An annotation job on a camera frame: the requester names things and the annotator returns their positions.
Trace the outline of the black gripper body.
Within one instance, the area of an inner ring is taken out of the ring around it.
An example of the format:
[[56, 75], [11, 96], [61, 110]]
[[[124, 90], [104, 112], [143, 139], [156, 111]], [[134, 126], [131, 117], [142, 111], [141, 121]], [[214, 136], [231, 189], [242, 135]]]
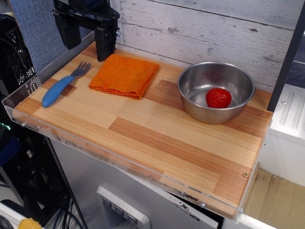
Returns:
[[61, 14], [76, 22], [79, 27], [94, 30], [102, 23], [117, 22], [119, 13], [110, 6], [108, 0], [55, 0], [53, 14]]

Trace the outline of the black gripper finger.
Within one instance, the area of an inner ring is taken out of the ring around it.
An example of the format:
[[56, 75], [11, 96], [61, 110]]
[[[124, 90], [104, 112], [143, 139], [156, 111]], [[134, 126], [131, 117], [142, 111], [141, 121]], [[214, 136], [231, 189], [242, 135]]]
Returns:
[[55, 23], [60, 33], [63, 44], [71, 50], [81, 43], [79, 25], [69, 17], [61, 14], [54, 14]]
[[97, 60], [105, 61], [114, 53], [117, 39], [118, 23], [98, 24], [94, 28]]

